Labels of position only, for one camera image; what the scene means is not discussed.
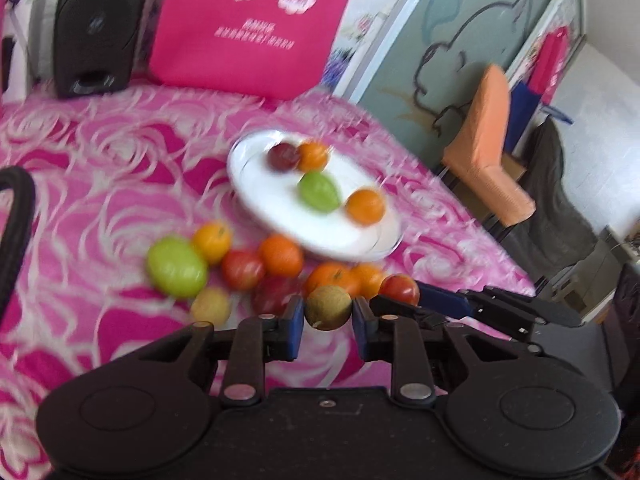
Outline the tan longan fruit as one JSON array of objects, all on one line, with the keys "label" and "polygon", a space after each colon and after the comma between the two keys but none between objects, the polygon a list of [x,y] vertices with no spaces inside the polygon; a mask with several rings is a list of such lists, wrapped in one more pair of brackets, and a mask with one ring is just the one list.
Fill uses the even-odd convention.
[{"label": "tan longan fruit", "polygon": [[305,318],[315,330],[337,330],[352,313],[352,297],[344,288],[323,285],[309,294],[305,301]]},{"label": "tan longan fruit", "polygon": [[219,287],[205,287],[192,301],[190,313],[196,322],[223,326],[231,315],[229,295]]}]

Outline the green oval fruit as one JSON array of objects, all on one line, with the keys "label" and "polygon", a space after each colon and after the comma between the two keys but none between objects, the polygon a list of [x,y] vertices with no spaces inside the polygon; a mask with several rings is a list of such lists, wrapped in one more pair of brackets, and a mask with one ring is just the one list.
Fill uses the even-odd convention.
[{"label": "green oval fruit", "polygon": [[340,190],[322,171],[306,172],[297,183],[297,193],[305,205],[322,214],[329,214],[342,204]]}]

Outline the dark red plum large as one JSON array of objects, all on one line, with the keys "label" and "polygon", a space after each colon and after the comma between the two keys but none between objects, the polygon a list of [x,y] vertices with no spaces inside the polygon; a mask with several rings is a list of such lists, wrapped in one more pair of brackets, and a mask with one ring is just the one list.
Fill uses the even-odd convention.
[{"label": "dark red plum large", "polygon": [[288,142],[273,145],[267,153],[269,167],[277,172],[288,172],[296,169],[299,159],[298,147]]}]

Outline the red yellow apple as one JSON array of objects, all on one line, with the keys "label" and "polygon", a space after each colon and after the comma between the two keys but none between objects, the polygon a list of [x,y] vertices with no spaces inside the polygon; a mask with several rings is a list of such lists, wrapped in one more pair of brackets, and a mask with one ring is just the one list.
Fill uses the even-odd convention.
[{"label": "red yellow apple", "polygon": [[386,276],[382,281],[378,293],[404,304],[416,306],[420,300],[420,289],[416,281],[406,274]]}]

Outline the small red apple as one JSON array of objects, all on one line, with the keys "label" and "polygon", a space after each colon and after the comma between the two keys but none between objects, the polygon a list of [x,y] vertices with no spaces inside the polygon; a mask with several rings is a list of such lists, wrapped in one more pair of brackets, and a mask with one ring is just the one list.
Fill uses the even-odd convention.
[{"label": "small red apple", "polygon": [[246,292],[259,284],[266,269],[257,252],[232,249],[222,258],[220,273],[230,289]]}]

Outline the large navel orange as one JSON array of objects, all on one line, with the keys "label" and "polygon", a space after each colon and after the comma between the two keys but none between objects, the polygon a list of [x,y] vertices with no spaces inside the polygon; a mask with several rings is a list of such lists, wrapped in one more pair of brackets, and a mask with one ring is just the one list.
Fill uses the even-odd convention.
[{"label": "large navel orange", "polygon": [[346,264],[322,262],[307,276],[303,284],[303,297],[307,298],[316,288],[334,285],[346,290],[352,298],[360,295],[360,281]]}]

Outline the medium orange tangerine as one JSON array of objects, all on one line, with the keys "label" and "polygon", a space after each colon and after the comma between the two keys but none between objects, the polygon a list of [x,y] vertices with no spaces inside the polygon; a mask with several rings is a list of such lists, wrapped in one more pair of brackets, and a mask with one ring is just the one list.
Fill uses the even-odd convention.
[{"label": "medium orange tangerine", "polygon": [[303,271],[302,248],[281,234],[266,237],[259,245],[258,255],[270,275],[297,278]]}]

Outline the dark cloth on chair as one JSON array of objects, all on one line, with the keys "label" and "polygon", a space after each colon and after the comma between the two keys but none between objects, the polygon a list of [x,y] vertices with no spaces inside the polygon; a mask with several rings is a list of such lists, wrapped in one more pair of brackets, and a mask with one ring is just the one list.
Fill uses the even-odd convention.
[{"label": "dark cloth on chair", "polygon": [[528,137],[527,171],[520,185],[536,210],[501,242],[514,262],[537,283],[587,258],[598,237],[563,188],[564,152],[558,128],[548,118]]}]

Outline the green apple round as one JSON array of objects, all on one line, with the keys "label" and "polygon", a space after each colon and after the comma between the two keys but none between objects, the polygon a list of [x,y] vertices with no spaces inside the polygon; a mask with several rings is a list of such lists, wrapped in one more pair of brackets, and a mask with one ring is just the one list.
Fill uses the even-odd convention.
[{"label": "green apple round", "polygon": [[195,297],[208,282],[207,262],[180,236],[154,242],[146,253],[145,269],[157,290],[178,299]]}]

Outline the orange on plate right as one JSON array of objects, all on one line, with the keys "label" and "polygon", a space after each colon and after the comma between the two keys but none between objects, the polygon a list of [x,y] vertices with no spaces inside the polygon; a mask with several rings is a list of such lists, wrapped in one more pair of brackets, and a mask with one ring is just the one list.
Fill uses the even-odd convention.
[{"label": "orange on plate right", "polygon": [[360,188],[349,195],[345,204],[346,214],[360,226],[373,226],[386,213],[384,197],[372,188]]}]

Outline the small orange far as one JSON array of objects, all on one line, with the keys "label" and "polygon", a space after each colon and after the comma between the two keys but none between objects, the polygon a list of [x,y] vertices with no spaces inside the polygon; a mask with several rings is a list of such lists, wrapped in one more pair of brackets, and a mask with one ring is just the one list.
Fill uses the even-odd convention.
[{"label": "small orange far", "polygon": [[331,151],[321,142],[308,141],[297,148],[299,160],[297,169],[306,174],[309,171],[322,171],[329,162]]}]

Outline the pink rose tablecloth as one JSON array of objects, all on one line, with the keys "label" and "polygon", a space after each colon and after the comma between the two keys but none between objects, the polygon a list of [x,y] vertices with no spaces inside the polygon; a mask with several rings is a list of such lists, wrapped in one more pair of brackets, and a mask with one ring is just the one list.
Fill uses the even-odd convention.
[{"label": "pink rose tablecloth", "polygon": [[146,279],[154,240],[209,221],[226,222],[239,248],[264,238],[226,163],[236,140],[268,128],[325,140],[382,185],[404,224],[386,271],[452,290],[533,292],[438,177],[370,114],[327,93],[288,102],[150,84],[70,101],[34,93],[1,114],[2,164],[37,185],[32,239],[1,323],[3,478],[48,472],[35,414],[50,390],[189,322],[186,306]]}]

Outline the hanging pink bag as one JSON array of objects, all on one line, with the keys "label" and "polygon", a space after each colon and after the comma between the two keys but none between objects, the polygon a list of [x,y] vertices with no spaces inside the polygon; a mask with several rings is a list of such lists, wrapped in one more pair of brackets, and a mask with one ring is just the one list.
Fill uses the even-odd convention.
[{"label": "hanging pink bag", "polygon": [[568,26],[560,26],[544,36],[527,83],[529,90],[540,96],[544,105],[549,105],[553,99],[569,47]]}]

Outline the pink tote bag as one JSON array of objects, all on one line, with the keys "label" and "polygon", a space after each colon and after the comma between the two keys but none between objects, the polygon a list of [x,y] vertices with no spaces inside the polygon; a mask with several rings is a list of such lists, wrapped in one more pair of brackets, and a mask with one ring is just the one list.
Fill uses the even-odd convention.
[{"label": "pink tote bag", "polygon": [[348,0],[164,0],[150,56],[168,86],[290,100],[321,80]]}]

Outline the black speaker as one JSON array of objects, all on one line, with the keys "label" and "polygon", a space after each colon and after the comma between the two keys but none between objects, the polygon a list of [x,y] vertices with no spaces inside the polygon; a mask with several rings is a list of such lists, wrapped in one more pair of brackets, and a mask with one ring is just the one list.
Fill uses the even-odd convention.
[{"label": "black speaker", "polygon": [[61,99],[125,89],[145,0],[58,0],[53,83]]}]

